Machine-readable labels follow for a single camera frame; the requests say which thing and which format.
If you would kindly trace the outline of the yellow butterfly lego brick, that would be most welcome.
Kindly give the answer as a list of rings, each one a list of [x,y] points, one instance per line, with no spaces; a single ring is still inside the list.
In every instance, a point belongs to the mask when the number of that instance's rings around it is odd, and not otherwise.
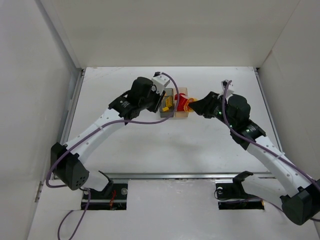
[[[188,98],[183,106],[183,110],[187,113],[192,113],[194,110],[189,106],[190,103],[193,103],[196,99],[195,98]]]

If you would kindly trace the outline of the red angled lego brick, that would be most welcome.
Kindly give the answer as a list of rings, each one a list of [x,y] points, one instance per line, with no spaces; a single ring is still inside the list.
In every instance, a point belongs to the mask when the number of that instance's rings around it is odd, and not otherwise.
[[[188,96],[184,94],[183,92],[176,94],[174,96],[174,100],[177,101],[178,99],[188,99]]]

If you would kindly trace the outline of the yellow striped lego brick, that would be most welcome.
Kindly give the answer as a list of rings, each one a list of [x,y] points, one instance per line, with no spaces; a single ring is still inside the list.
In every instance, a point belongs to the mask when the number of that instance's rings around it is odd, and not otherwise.
[[[170,108],[173,105],[173,97],[172,96],[166,96],[164,100],[165,106]]]

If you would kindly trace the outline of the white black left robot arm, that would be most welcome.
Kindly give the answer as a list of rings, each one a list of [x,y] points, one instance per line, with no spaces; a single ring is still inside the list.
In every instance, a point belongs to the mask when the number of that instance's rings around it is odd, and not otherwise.
[[[108,195],[113,182],[101,171],[86,169],[86,161],[111,134],[133,122],[141,111],[157,112],[169,83],[170,79],[161,73],[151,79],[135,79],[131,88],[113,100],[86,130],[64,144],[55,143],[51,147],[52,173],[73,191],[83,188]]]

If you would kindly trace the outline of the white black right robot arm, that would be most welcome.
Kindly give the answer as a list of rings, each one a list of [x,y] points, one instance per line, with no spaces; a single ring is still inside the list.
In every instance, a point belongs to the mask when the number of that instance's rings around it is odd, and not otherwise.
[[[320,182],[312,179],[280,152],[265,131],[250,120],[251,106],[243,96],[228,99],[210,92],[205,98],[188,105],[199,116],[216,118],[230,127],[232,139],[258,159],[278,183],[267,183],[252,172],[243,171],[233,177],[232,198],[261,198],[279,208],[296,225],[314,220],[320,212]]]

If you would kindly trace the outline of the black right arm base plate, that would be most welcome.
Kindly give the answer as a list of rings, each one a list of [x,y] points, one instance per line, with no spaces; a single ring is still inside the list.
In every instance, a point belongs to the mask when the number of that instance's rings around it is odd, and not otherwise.
[[[219,210],[264,210],[264,202],[259,197],[245,193],[232,182],[216,182],[214,197]]]

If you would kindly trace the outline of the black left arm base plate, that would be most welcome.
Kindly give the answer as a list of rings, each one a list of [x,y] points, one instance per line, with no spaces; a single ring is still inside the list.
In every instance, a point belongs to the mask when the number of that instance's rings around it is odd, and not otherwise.
[[[116,181],[113,183],[110,192],[104,196],[101,192],[91,189],[89,194],[83,193],[80,207],[89,211],[122,211],[127,209],[128,182]]]

